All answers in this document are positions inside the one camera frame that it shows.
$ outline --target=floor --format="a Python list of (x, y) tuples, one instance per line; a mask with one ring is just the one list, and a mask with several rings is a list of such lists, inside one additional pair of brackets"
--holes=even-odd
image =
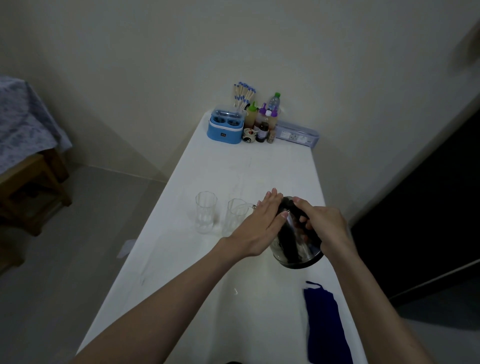
[(64, 187), (72, 197), (38, 237), (3, 228), (25, 263), (0, 275), (3, 364), (67, 363), (76, 353), (165, 184), (75, 165)]
[(397, 310), (438, 364), (480, 363), (480, 277)]
[[(73, 200), (34, 238), (13, 228), (25, 263), (0, 275), (2, 364), (67, 363), (76, 353), (165, 187), (93, 167), (75, 165), (64, 184)], [(480, 278), (398, 309), (439, 364), (480, 363)]]

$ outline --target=electric kettle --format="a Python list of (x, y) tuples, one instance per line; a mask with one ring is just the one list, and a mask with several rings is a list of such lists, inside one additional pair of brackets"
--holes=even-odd
[(307, 222), (300, 222), (300, 216), (307, 214), (293, 203), (293, 197), (282, 199), (277, 215), (288, 211), (287, 221), (270, 244), (274, 257), (287, 268), (300, 269), (315, 264), (324, 255), (320, 250), (322, 240), (315, 230), (305, 227)]

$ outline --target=blue wax warmer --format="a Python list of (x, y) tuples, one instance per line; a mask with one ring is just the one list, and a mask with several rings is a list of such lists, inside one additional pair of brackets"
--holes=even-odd
[(208, 122), (207, 136), (219, 142), (240, 143), (246, 114), (232, 106), (217, 106)]

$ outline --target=green bottle cap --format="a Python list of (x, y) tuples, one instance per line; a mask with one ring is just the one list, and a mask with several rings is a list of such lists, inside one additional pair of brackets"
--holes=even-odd
[(248, 106), (249, 111), (257, 111), (257, 107), (255, 106), (255, 101)]

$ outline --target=water bottle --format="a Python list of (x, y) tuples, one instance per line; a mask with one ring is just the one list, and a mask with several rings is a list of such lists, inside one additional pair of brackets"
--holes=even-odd
[(275, 96), (273, 96), (270, 101), (268, 102), (268, 109), (270, 111), (277, 110), (280, 113), (280, 93), (275, 92)]

